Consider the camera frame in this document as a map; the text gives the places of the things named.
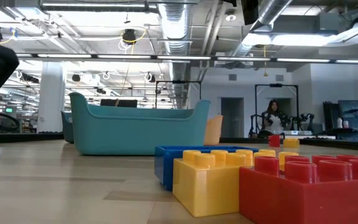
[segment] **long dark hair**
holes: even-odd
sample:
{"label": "long dark hair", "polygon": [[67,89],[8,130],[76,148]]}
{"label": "long dark hair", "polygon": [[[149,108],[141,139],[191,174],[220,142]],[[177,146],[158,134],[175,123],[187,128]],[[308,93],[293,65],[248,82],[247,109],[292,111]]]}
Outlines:
{"label": "long dark hair", "polygon": [[[273,105],[273,103],[276,103],[276,105],[277,105],[277,110],[276,110],[276,111],[273,111],[273,110],[272,110],[272,105]],[[277,113],[277,112],[278,112],[278,103],[277,103],[276,100],[270,100],[270,102],[268,103],[268,107],[267,107],[266,112],[267,112],[268,114],[274,114],[274,113]]]}

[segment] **black frame structure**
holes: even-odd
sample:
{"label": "black frame structure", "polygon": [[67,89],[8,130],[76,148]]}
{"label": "black frame structure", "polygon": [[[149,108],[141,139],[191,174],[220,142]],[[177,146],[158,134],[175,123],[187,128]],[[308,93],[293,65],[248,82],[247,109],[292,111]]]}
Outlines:
{"label": "black frame structure", "polygon": [[[281,84],[281,83],[274,83],[274,84],[256,84],[255,85],[255,114],[258,114],[258,96],[257,96],[257,92],[258,92],[258,86],[269,86],[270,88],[282,88],[282,87],[295,87],[296,90],[296,117],[299,117],[299,91],[298,91],[298,85],[286,85],[286,84]],[[255,120],[255,126],[258,125],[258,120]],[[299,122],[296,126],[297,130],[299,131]]]}
{"label": "black frame structure", "polygon": [[158,92],[158,84],[159,83],[172,83],[172,84],[186,84],[186,83],[198,83],[200,86],[200,100],[201,100],[201,81],[181,81],[181,80],[174,80],[174,81],[155,81],[155,109],[157,109],[157,92]]}

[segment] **red lego block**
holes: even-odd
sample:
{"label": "red lego block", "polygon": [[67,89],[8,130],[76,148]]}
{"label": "red lego block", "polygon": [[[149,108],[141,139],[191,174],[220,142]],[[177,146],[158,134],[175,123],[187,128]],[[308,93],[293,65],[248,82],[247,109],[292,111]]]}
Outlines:
{"label": "red lego block", "polygon": [[358,223],[358,157],[341,158],[289,161],[280,175],[277,158],[256,157],[240,168],[241,214],[258,224]]}

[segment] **blue lego block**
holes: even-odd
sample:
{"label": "blue lego block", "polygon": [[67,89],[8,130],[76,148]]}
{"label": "blue lego block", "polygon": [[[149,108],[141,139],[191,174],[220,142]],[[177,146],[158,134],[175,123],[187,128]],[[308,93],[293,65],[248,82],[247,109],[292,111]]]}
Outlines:
{"label": "blue lego block", "polygon": [[154,154],[154,174],[160,179],[166,190],[172,191],[173,159],[182,158],[184,150],[199,150],[209,153],[211,150],[226,150],[236,152],[238,149],[248,149],[258,152],[258,149],[240,146],[156,146]]}

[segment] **ceiling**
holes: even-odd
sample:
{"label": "ceiling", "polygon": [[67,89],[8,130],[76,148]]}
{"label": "ceiling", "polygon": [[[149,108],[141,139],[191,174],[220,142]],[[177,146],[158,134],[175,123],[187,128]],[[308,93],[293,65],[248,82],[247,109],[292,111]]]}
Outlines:
{"label": "ceiling", "polygon": [[[214,1],[196,1],[198,4],[191,4],[190,17],[190,54],[199,55],[203,47],[204,35],[207,32],[207,25],[211,15]],[[310,18],[321,13],[335,14],[338,12],[351,11],[358,8],[358,1],[320,1],[320,0],[294,0],[280,16],[299,16],[304,15]],[[250,26],[244,25],[243,12],[241,7],[233,7],[229,3],[224,3],[226,10],[233,10],[236,19],[227,21],[223,19],[220,29],[217,32],[217,40],[214,42],[212,54],[216,52],[228,53],[236,49],[247,35]],[[213,23],[213,29],[217,27],[219,8]],[[3,35],[2,41],[7,41],[4,46],[12,48],[17,53],[37,53],[37,54],[166,54],[165,41],[161,20],[158,14],[143,12],[95,12],[92,10],[84,11],[44,11],[36,7],[0,7],[0,27]],[[14,38],[11,39],[11,29],[15,29]],[[125,29],[135,29],[136,37],[142,37],[133,46],[123,49],[121,35]],[[210,44],[215,37],[210,35]],[[348,58],[352,52],[358,52],[358,45],[338,47],[342,50],[334,50],[332,54],[324,55],[327,47],[296,47],[281,45],[255,46],[250,51],[255,57],[283,57],[283,58],[324,58],[335,56],[337,58]],[[42,63],[40,61],[23,60],[18,67],[18,71],[38,78],[40,81],[42,74]],[[155,84],[145,80],[146,74],[153,74],[156,80],[171,80],[169,62],[162,63],[140,63],[140,62],[64,62],[67,69],[67,91],[78,91],[87,96],[90,102],[99,103],[100,98],[136,98],[141,103],[139,106],[154,107]],[[255,62],[254,69],[263,67],[286,68],[292,71],[300,64],[292,63],[268,63]],[[72,75],[87,75],[87,78],[80,82],[73,82]],[[9,104],[11,101],[21,101],[22,107],[30,102],[36,110],[38,107],[40,85],[27,83],[20,77],[20,73],[12,74],[6,82],[4,91],[0,91],[1,105]],[[99,86],[111,93],[109,96],[99,94],[92,86]],[[158,97],[159,108],[176,108],[176,98],[174,86],[166,85],[167,89],[162,89]],[[186,96],[186,88],[180,93]],[[66,96],[66,110],[70,110],[70,100]]]}

